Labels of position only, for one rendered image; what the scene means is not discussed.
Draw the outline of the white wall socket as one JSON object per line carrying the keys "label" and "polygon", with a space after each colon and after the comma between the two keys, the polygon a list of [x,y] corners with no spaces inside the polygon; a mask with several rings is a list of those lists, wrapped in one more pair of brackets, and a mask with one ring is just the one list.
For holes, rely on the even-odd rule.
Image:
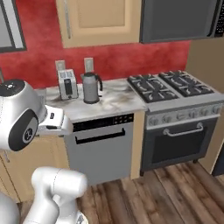
{"label": "white wall socket", "polygon": [[66,69],[66,63],[64,60],[56,60],[55,66],[57,71],[65,70]]}
{"label": "white wall socket", "polygon": [[85,72],[90,73],[94,71],[94,59],[93,58],[85,58],[84,59],[84,67]]}

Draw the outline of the tan filler panel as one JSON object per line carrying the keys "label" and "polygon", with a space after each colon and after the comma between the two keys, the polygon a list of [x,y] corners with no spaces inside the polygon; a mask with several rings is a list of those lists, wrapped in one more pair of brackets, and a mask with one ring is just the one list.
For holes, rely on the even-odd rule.
{"label": "tan filler panel", "polygon": [[137,111],[134,114],[130,168],[131,179],[137,179],[139,177],[142,156],[142,141],[144,135],[144,114],[144,111]]}

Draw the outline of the dark framed window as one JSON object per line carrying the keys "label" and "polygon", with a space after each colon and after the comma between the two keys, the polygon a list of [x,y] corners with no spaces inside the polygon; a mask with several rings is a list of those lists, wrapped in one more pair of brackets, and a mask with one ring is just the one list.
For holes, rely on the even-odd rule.
{"label": "dark framed window", "polygon": [[0,0],[0,53],[25,51],[16,0]]}

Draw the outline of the silver toaster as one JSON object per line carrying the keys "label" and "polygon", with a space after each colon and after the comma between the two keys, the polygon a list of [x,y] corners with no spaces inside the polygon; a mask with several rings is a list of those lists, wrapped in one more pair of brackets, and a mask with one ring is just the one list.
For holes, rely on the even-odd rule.
{"label": "silver toaster", "polygon": [[78,88],[73,69],[58,71],[59,92],[62,100],[77,99]]}

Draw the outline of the tan base cupboard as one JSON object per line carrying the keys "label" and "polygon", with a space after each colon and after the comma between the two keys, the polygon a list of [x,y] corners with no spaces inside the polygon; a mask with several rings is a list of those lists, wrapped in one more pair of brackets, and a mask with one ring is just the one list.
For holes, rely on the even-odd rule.
{"label": "tan base cupboard", "polygon": [[41,166],[69,168],[64,139],[58,136],[38,136],[19,152],[0,150],[0,192],[10,196],[16,203],[31,200],[34,190],[32,174]]}

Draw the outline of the dark appliance corner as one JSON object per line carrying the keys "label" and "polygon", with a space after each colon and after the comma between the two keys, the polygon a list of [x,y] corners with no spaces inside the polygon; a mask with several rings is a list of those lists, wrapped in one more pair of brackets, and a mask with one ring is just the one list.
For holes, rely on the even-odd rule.
{"label": "dark appliance corner", "polygon": [[224,174],[224,143],[212,172],[213,176],[220,176],[222,174]]}

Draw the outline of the silver electric kettle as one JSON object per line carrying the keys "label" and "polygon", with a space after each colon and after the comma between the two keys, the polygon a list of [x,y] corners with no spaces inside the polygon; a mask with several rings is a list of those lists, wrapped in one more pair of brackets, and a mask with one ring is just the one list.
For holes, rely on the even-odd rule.
{"label": "silver electric kettle", "polygon": [[103,90],[102,79],[96,73],[84,73],[81,75],[83,87],[83,101],[86,104],[94,104],[100,100],[98,91]]}

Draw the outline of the dark grey microwave oven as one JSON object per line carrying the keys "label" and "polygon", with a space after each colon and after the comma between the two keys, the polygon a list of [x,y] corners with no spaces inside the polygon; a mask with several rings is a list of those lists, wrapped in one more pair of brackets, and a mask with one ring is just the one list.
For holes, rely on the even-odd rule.
{"label": "dark grey microwave oven", "polygon": [[211,39],[224,33],[224,0],[142,0],[140,43]]}

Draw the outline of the steel gas range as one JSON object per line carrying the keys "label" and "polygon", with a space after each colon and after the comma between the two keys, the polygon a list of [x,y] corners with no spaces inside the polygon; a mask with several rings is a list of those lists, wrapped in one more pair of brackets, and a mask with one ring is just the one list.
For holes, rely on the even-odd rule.
{"label": "steel gas range", "polygon": [[[214,114],[212,109],[224,105],[224,94],[208,86],[186,71],[169,71],[159,74],[138,74],[130,76],[127,82],[142,98],[146,105],[144,130],[154,130],[183,123],[202,121],[221,115]],[[202,116],[200,111],[208,109],[209,114]],[[195,118],[189,112],[196,110]],[[184,113],[185,118],[177,119],[177,113]],[[171,116],[170,122],[163,122],[163,116]],[[158,119],[157,125],[150,125],[152,117]]]}

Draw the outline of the dark oven door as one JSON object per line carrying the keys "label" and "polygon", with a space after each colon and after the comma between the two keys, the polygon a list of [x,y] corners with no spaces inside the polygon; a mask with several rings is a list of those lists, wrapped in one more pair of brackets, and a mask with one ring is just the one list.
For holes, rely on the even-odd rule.
{"label": "dark oven door", "polygon": [[[160,129],[146,129],[143,136],[140,175],[143,176],[145,172],[153,169],[203,158],[207,153],[217,121],[218,118],[214,117],[168,125]],[[194,130],[197,123],[202,123],[204,126],[201,132],[175,137],[163,134],[164,129],[169,129],[170,132]]]}

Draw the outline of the tan wall cupboard door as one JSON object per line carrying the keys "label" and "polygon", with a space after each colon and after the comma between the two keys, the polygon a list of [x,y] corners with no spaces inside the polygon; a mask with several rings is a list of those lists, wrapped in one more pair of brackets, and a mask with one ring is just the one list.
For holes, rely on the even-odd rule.
{"label": "tan wall cupboard door", "polygon": [[137,43],[142,0],[67,0],[72,37],[67,37],[64,0],[56,0],[64,48]]}

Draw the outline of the tall tan cabinet side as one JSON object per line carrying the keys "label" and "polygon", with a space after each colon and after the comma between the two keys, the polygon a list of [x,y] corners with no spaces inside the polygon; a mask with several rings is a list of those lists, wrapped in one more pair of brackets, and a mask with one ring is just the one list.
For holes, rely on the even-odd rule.
{"label": "tall tan cabinet side", "polygon": [[[185,70],[224,94],[224,37],[193,40],[190,44]],[[212,174],[224,144],[224,108],[216,124],[202,167]]]}

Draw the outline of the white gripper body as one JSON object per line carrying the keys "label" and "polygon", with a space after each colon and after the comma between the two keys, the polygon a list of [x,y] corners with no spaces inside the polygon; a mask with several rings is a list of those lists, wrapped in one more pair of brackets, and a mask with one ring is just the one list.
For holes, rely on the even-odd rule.
{"label": "white gripper body", "polygon": [[61,121],[59,126],[59,134],[61,136],[70,135],[73,133],[73,123],[71,122],[70,118],[65,114],[63,109],[59,110],[61,113]]}

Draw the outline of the grey dishwasher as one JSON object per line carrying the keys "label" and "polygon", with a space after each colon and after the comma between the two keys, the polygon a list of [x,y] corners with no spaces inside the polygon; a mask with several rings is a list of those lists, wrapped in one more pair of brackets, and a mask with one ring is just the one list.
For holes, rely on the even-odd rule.
{"label": "grey dishwasher", "polygon": [[[134,115],[117,115],[76,122],[73,133],[65,136],[68,163],[72,170],[87,176],[91,186],[130,175]],[[77,144],[79,139],[97,137],[125,129],[125,136]]]}

